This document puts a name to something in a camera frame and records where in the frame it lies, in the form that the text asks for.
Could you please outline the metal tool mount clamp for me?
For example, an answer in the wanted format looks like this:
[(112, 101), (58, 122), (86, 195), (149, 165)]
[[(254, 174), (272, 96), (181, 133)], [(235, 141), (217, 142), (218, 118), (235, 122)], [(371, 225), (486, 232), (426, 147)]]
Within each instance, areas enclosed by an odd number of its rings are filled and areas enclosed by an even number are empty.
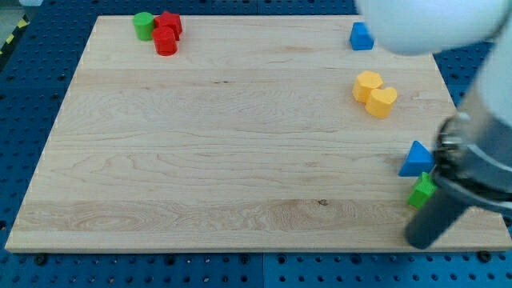
[(499, 101), (472, 87), (438, 132), (437, 208), (449, 219), (471, 206), (511, 213), (511, 108)]

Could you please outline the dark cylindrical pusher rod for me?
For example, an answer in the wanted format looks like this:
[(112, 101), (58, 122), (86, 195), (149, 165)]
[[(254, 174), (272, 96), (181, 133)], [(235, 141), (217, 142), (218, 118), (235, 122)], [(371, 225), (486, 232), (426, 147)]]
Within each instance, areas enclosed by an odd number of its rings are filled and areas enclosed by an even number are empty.
[(469, 208), (444, 190), (436, 190), (409, 221), (404, 236), (412, 247), (424, 250), (434, 244)]

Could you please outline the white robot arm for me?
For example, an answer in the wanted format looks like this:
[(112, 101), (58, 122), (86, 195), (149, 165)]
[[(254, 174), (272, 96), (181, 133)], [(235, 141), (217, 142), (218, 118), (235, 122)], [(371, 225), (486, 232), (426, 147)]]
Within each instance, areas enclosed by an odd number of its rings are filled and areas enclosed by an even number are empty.
[(456, 114), (434, 146), (433, 196), (405, 228), (415, 248), (431, 246), (471, 206), (511, 211), (511, 3), (358, 1), (373, 38), (390, 52), (417, 55), (493, 39)]

